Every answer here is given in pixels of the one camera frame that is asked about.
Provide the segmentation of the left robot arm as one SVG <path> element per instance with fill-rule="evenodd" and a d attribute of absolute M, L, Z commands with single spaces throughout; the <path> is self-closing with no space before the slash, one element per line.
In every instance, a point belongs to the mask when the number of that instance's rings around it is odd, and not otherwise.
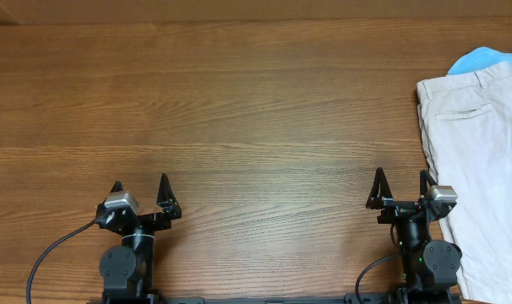
<path fill-rule="evenodd" d="M 161 176 L 156 204 L 160 212 L 139 213 L 139 203 L 120 181 L 97 206 L 95 223 L 121 237 L 119 246 L 111 247 L 101 257 L 104 303 L 164 303 L 154 287 L 155 233 L 172 228 L 172 221 L 182 217 L 167 175 Z"/>

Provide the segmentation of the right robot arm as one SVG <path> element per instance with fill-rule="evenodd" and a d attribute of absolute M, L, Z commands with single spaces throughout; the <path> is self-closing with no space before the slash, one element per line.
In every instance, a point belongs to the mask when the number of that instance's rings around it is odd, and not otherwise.
<path fill-rule="evenodd" d="M 361 280 L 372 268 L 398 258 L 402 262 L 405 282 L 392 287 L 379 298 L 381 303 L 460 303 L 460 296 L 450 289 L 458 285 L 457 272 L 462 251 L 454 243 L 434 240 L 430 224 L 445 218 L 456 206 L 458 196 L 451 186 L 435 182 L 427 170 L 420 171 L 420 197 L 416 201 L 393 198 L 384 169 L 375 172 L 367 209 L 380 212 L 379 224 L 390 226 L 390 237 L 398 253 L 369 264 L 357 277 L 356 298 L 363 297 L 359 290 Z"/>

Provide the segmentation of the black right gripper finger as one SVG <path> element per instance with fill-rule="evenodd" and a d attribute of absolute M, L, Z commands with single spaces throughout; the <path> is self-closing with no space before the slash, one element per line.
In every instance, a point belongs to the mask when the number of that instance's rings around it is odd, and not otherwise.
<path fill-rule="evenodd" d="M 366 202 L 367 209 L 386 209 L 390 208 L 393 204 L 393 195 L 384 169 L 379 167 L 374 176 L 373 186 Z"/>
<path fill-rule="evenodd" d="M 429 170 L 424 169 L 420 171 L 420 194 L 425 196 L 431 186 L 436 185 L 437 182 L 430 175 Z"/>

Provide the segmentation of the beige khaki shorts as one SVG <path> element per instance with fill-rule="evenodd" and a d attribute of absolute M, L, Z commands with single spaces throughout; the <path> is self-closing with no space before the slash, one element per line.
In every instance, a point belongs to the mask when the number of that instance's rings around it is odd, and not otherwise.
<path fill-rule="evenodd" d="M 512 303 L 512 68 L 426 79 L 417 96 L 430 173 L 458 195 L 440 227 L 463 252 L 462 295 Z"/>

